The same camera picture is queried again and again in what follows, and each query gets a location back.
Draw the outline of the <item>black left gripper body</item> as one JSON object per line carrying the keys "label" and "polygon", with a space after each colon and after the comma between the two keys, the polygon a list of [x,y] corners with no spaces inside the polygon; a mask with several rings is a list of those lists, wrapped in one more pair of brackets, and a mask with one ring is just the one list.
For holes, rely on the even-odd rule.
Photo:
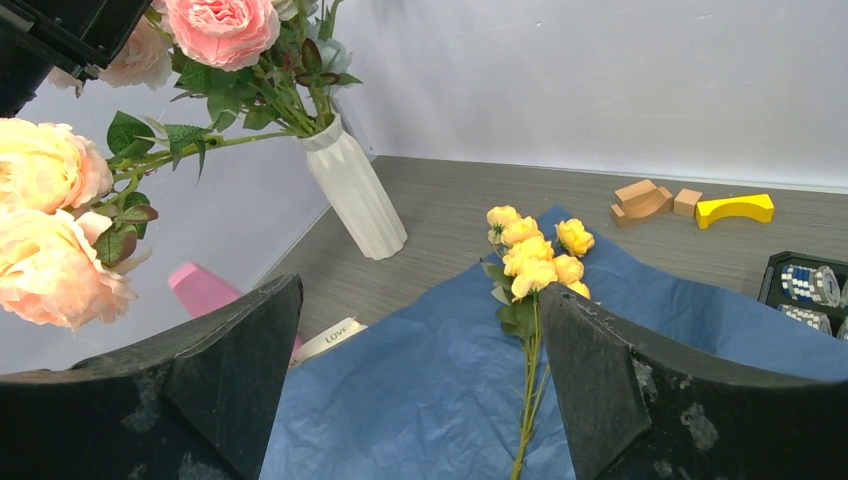
{"label": "black left gripper body", "polygon": [[1,0],[1,116],[17,116],[53,68],[92,80],[123,49],[150,0]]}

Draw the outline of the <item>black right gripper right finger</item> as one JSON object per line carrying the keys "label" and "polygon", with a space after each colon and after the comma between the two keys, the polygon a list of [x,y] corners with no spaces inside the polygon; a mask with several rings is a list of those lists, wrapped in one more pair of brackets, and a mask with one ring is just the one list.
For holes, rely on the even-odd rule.
{"label": "black right gripper right finger", "polygon": [[540,322],[580,479],[843,479],[847,385],[745,366],[562,285]]}

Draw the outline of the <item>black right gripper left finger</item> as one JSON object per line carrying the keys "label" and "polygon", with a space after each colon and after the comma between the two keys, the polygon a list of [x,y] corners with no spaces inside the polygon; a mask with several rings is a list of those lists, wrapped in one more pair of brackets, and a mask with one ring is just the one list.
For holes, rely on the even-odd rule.
{"label": "black right gripper left finger", "polygon": [[255,479],[303,303],[296,274],[61,371],[1,378],[5,479]]}

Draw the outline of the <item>cream satin ribbon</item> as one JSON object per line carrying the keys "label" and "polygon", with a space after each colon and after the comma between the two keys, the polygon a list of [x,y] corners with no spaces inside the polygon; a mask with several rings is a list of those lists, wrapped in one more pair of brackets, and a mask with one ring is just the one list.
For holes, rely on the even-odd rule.
{"label": "cream satin ribbon", "polygon": [[294,368],[313,357],[319,356],[367,328],[367,325],[360,323],[356,318],[348,317],[325,329],[322,333],[305,343],[297,340],[289,367]]}

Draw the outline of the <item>yellow flower stems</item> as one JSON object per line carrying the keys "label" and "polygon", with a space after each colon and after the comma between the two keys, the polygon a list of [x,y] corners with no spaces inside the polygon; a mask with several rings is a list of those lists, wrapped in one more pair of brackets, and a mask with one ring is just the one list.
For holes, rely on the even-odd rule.
{"label": "yellow flower stems", "polygon": [[524,393],[520,413],[520,439],[510,477],[518,479],[527,447],[535,431],[536,416],[544,396],[550,368],[542,366],[543,335],[540,300],[542,290],[561,284],[588,298],[581,261],[595,245],[594,235],[576,218],[555,225],[549,240],[532,216],[509,205],[486,213],[488,241],[498,263],[482,260],[484,273],[493,281],[492,295],[502,303],[496,316],[501,330],[519,340],[524,355]]}

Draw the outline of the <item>dark blue wrapping paper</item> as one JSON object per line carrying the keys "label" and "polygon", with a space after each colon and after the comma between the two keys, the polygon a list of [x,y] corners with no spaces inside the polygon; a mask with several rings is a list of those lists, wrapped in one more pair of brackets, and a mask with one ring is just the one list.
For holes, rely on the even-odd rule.
{"label": "dark blue wrapping paper", "polygon": [[[745,366],[847,385],[847,346],[739,293],[639,262],[605,238],[588,300]],[[524,356],[474,266],[287,376],[265,479],[506,479],[519,442]],[[526,479],[580,479],[552,377]]]}

